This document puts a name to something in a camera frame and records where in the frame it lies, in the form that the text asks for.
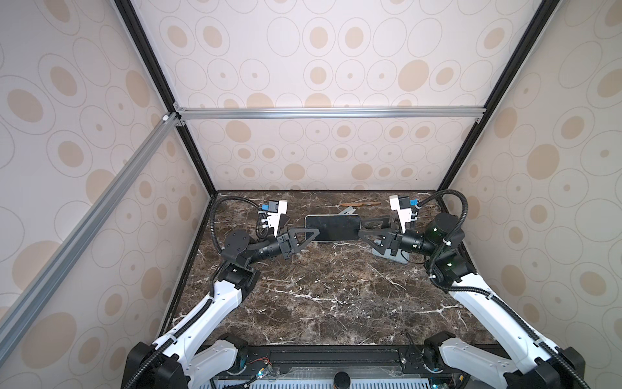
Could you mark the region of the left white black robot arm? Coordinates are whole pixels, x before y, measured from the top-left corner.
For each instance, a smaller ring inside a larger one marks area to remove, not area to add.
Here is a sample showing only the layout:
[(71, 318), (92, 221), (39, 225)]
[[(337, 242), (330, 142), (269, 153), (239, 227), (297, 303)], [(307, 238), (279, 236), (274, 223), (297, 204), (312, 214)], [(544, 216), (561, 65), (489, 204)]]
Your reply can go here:
[(280, 233), (287, 212), (284, 200), (257, 205), (257, 238), (244, 230), (229, 233), (215, 249), (221, 263), (207, 295), (190, 313), (152, 344), (138, 343), (129, 352), (121, 385), (124, 388), (201, 388), (225, 371), (243, 371), (246, 342), (237, 337), (202, 345), (220, 323), (252, 293), (260, 272), (253, 264), (282, 256), (291, 258), (320, 234), (315, 228)]

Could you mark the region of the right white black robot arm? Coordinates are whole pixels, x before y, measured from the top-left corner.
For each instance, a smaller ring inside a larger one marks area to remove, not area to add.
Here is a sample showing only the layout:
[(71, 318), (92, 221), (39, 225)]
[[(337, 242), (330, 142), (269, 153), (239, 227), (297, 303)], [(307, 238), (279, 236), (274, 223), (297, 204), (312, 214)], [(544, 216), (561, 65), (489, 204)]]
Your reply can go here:
[[(459, 216), (439, 213), (423, 230), (415, 227), (419, 210), (446, 195), (460, 200)], [(561, 348), (524, 320), (486, 283), (458, 248), (468, 216), (467, 198), (459, 191), (438, 191), (423, 200), (393, 195), (398, 220), (384, 229), (362, 227), (358, 236), (380, 254), (420, 254), (432, 285), (467, 308), (493, 335), (506, 355), (468, 345), (444, 331), (424, 342), (424, 368), (431, 374), (455, 369), (494, 388), (586, 388), (586, 363), (574, 348)]]

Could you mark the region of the black phone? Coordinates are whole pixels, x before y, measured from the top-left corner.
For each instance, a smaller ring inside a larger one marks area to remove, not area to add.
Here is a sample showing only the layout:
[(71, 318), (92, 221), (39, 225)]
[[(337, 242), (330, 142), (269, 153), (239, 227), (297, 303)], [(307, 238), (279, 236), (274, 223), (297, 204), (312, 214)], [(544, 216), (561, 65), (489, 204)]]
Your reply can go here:
[(359, 239), (361, 217), (356, 214), (308, 215), (305, 227), (319, 231), (314, 238), (316, 242), (352, 242)]

